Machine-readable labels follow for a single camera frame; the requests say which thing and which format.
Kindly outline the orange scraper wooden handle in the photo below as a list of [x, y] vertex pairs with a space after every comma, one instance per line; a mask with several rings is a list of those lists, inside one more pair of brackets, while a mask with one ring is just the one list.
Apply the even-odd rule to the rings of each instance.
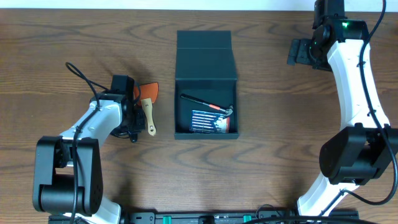
[[137, 104], [143, 109], [147, 120], [147, 130], [151, 136], [155, 136], [157, 133], [153, 119], [153, 104], [157, 99], [158, 93], [159, 84], [157, 82], [134, 87], [134, 97], [139, 98]]

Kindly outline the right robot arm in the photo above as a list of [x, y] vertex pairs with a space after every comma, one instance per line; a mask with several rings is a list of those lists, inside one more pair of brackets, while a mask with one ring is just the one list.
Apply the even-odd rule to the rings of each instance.
[[347, 195], [397, 167], [397, 130], [379, 101], [370, 63], [374, 31], [346, 17], [344, 0], [317, 0], [313, 35], [292, 41], [287, 63], [332, 72], [340, 102], [339, 132], [320, 150], [320, 174], [297, 200], [310, 222], [328, 217]]

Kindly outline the blue screwdriver set package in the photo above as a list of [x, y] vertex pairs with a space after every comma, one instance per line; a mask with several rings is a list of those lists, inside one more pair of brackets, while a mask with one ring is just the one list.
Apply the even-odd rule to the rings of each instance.
[[221, 113], [192, 111], [190, 130], [195, 133], [229, 133], [230, 117]]

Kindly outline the small claw hammer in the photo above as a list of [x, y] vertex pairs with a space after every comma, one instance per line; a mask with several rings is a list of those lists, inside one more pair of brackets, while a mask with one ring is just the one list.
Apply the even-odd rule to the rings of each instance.
[[224, 113], [226, 116], [232, 115], [232, 113], [234, 111], [233, 105], [230, 105], [229, 108], [223, 108], [223, 107], [220, 107], [218, 105], [211, 104], [211, 103], [209, 103], [207, 101], [201, 100], [199, 98], [195, 98], [195, 97], [190, 96], [190, 95], [181, 94], [180, 97], [182, 99], [184, 99], [184, 100], [188, 100], [188, 101], [191, 101], [191, 102], [194, 102], [194, 103], [198, 103], [200, 105], [205, 105], [205, 106], [207, 106], [209, 108], [212, 108], [214, 110], [220, 111], [220, 112]]

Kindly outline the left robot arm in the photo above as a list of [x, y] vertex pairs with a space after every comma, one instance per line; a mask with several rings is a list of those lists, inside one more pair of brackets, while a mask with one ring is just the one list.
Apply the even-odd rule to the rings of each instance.
[[54, 215], [50, 223], [129, 223], [128, 212], [103, 195], [100, 147], [108, 136], [136, 142], [144, 130], [135, 87], [133, 78], [114, 75], [71, 128], [38, 140], [32, 203]]

